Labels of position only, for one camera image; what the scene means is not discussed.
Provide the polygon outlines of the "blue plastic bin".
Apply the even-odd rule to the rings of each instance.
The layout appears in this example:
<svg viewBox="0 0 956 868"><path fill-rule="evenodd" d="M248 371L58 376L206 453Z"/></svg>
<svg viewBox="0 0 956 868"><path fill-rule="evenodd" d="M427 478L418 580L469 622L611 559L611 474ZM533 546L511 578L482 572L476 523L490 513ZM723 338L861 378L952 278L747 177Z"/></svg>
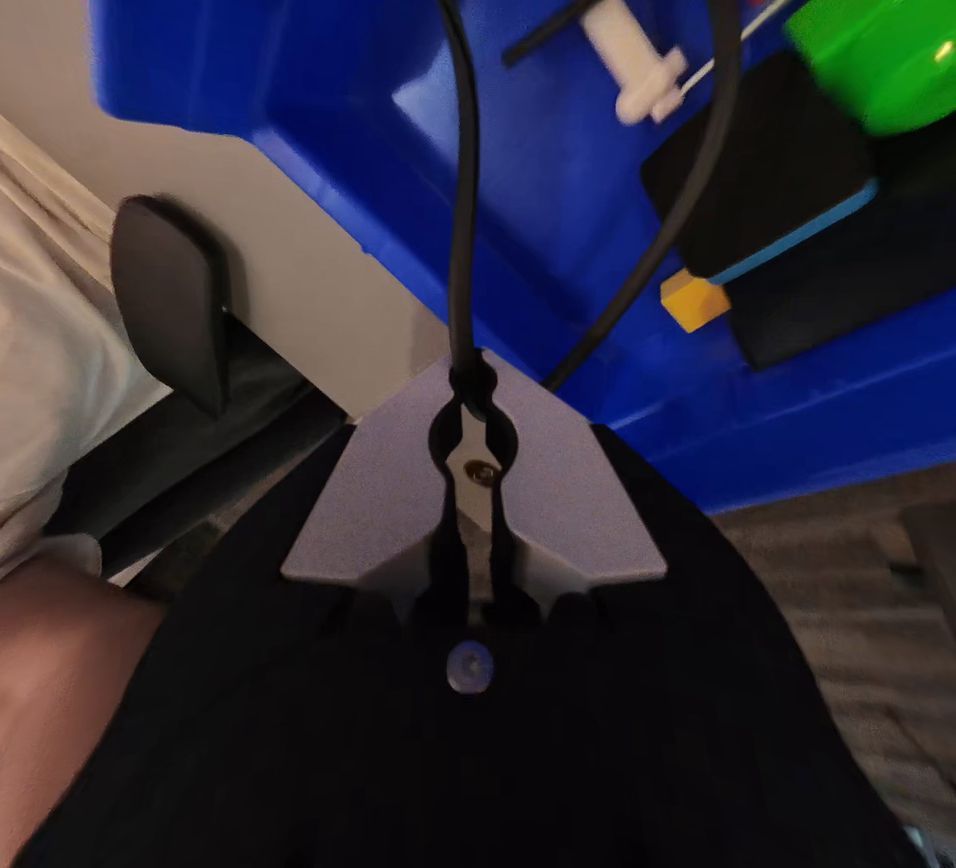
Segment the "blue plastic bin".
<svg viewBox="0 0 956 868"><path fill-rule="evenodd" d="M659 221L571 31L498 53L564 0L460 0L481 125L475 339L542 379ZM434 0L90 0L104 112L245 139L429 310L448 316L457 109ZM557 391L707 511L954 461L954 296L752 372L727 324L680 333L647 288Z"/></svg>

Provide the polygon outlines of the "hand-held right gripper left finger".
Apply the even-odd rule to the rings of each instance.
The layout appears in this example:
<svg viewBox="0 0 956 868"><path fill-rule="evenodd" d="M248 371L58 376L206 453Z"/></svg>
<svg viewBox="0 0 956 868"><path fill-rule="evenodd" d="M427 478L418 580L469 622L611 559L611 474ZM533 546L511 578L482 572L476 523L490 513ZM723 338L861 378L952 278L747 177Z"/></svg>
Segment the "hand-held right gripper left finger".
<svg viewBox="0 0 956 868"><path fill-rule="evenodd" d="M466 623L468 551L448 466L462 439L445 358L352 427L281 574L383 596L401 621Z"/></svg>

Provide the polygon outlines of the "black flat pad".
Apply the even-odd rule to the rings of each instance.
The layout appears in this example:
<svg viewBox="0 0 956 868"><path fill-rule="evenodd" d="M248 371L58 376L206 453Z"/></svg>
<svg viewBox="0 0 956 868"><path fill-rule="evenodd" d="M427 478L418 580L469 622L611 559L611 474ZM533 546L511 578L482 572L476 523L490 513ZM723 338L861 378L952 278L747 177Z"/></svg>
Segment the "black flat pad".
<svg viewBox="0 0 956 868"><path fill-rule="evenodd" d="M954 287L955 115L870 141L873 200L724 286L762 371Z"/></svg>

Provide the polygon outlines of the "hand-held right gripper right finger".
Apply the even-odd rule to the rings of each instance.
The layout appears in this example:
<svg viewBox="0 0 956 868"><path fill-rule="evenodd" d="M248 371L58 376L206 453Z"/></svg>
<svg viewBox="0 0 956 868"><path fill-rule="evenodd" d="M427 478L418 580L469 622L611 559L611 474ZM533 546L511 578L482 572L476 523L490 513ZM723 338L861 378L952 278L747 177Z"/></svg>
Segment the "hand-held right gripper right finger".
<svg viewBox="0 0 956 868"><path fill-rule="evenodd" d="M557 599L663 579L667 563L577 410L491 351L484 438L500 466L492 486L494 605L545 616Z"/></svg>

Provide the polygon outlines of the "white syringe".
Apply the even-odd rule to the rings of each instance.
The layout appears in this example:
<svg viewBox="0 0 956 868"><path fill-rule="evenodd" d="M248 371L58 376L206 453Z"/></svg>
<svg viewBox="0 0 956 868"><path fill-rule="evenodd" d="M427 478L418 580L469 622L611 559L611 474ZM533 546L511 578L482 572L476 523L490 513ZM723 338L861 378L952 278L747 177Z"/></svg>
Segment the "white syringe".
<svg viewBox="0 0 956 868"><path fill-rule="evenodd" d="M710 60L682 83L688 68L684 53L678 47L660 53L624 0L598 1L579 24L617 86L615 114L625 126L647 119L663 123L714 67Z"/></svg>

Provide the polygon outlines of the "small yellow block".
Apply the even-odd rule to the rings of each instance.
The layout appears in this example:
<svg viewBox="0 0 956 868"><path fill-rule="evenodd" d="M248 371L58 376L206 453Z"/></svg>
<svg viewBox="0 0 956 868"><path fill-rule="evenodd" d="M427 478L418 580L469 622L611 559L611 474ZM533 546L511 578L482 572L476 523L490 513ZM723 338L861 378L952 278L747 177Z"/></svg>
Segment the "small yellow block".
<svg viewBox="0 0 956 868"><path fill-rule="evenodd" d="M693 334L731 309L724 288L683 267L661 283L663 309L686 333Z"/></svg>

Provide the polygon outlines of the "person's leg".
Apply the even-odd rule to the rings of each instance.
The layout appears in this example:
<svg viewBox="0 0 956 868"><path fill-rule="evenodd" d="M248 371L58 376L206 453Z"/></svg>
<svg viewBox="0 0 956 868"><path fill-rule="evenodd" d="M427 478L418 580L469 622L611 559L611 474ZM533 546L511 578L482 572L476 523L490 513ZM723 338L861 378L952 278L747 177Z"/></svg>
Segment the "person's leg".
<svg viewBox="0 0 956 868"><path fill-rule="evenodd" d="M47 557L1 584L1 865L70 790L165 608Z"/></svg>

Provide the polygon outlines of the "black eraser with blue edge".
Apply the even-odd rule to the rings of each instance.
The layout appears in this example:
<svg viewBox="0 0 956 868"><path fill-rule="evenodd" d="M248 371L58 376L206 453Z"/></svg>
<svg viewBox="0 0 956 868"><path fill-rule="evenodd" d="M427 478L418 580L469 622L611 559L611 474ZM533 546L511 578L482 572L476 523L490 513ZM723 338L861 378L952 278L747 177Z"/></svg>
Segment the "black eraser with blue edge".
<svg viewBox="0 0 956 868"><path fill-rule="evenodd" d="M740 83L711 181L677 241L688 272L726 284L869 204L878 192L865 134L780 51Z"/></svg>

